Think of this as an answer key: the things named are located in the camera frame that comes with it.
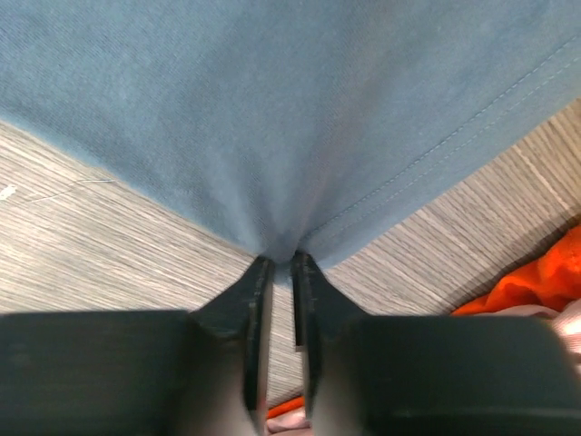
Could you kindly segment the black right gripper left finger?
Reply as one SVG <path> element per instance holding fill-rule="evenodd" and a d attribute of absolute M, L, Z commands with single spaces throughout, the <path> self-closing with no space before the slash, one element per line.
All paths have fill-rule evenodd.
<path fill-rule="evenodd" d="M 4 435 L 261 435 L 274 265 L 195 311 L 1 318 Z"/>

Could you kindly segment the grey-blue t shirt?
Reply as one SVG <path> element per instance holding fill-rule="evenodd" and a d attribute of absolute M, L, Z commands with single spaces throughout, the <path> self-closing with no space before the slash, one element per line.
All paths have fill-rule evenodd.
<path fill-rule="evenodd" d="M 4 1 L 1 117 L 331 267 L 580 93 L 577 1 Z"/>

